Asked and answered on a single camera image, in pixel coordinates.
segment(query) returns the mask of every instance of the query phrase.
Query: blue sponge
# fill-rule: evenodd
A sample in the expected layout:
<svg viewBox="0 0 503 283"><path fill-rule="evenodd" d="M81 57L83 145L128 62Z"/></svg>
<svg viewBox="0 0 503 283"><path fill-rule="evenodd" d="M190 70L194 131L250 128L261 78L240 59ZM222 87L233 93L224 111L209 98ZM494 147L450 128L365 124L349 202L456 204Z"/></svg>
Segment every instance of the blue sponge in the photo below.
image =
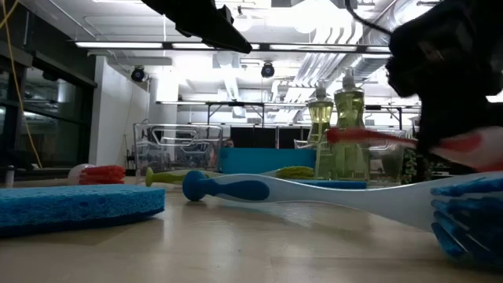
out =
<svg viewBox="0 0 503 283"><path fill-rule="evenodd" d="M164 211L164 194L129 185L0 189L0 237L138 221Z"/></svg>

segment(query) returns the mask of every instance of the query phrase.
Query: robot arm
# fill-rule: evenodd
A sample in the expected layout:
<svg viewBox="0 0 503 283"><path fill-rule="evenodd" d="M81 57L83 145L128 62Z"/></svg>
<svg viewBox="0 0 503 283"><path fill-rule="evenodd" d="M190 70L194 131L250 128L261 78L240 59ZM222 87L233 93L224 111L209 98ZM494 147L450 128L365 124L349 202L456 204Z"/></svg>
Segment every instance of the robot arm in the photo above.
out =
<svg viewBox="0 0 503 283"><path fill-rule="evenodd" d="M503 89L501 9L503 1L445 0L391 34L389 83L399 96L421 99L421 151L478 127L503 127L503 105L486 99Z"/></svg>
<svg viewBox="0 0 503 283"><path fill-rule="evenodd" d="M202 43L241 53L250 53L252 45L233 27L229 8L216 9L215 0L141 0L148 7L175 23L186 37L196 36Z"/></svg>

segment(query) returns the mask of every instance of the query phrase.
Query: red toothbrush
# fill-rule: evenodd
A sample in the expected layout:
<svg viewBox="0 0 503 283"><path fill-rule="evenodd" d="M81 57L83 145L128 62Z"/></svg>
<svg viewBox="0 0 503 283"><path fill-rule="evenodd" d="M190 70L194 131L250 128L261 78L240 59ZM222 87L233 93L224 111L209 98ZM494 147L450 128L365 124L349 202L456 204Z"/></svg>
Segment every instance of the red toothbrush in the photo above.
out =
<svg viewBox="0 0 503 283"><path fill-rule="evenodd" d="M327 140L337 142L371 142L388 140L415 149L417 140L399 138L372 130L351 128L327 130ZM480 172L503 171L503 127L487 127L468 134L446 138L431 153L447 160L472 167Z"/></svg>

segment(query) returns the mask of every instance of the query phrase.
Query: yellow-green brush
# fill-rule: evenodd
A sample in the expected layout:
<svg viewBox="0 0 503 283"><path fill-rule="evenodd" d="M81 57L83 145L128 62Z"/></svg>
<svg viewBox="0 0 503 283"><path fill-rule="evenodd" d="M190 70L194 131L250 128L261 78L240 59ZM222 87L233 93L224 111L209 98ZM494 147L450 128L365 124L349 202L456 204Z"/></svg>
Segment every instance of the yellow-green brush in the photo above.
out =
<svg viewBox="0 0 503 283"><path fill-rule="evenodd" d="M276 171L276 178L310 180L314 179L314 170L304 166L285 167Z"/></svg>
<svg viewBox="0 0 503 283"><path fill-rule="evenodd" d="M154 182L161 182L167 184L181 185L183 183L185 175L187 175L187 173L189 173L190 171L191 170L177 170L170 172L154 173L152 168L149 167L147 168L147 173L145 175L145 184L147 186L151 186ZM225 175L210 171L201 171L201 172L206 176L206 178L215 178ZM314 179L314 170L313 168L310 167L293 166L262 173L261 175L275 178L311 180Z"/></svg>

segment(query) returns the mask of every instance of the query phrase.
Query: blue container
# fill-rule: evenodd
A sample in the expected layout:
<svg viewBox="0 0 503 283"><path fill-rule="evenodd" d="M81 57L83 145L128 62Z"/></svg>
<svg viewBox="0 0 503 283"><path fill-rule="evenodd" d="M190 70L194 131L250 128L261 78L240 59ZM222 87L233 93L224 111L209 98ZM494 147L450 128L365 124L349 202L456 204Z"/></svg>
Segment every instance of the blue container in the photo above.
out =
<svg viewBox="0 0 503 283"><path fill-rule="evenodd" d="M260 174L291 166L314 168L314 149L231 149L220 150L224 174Z"/></svg>

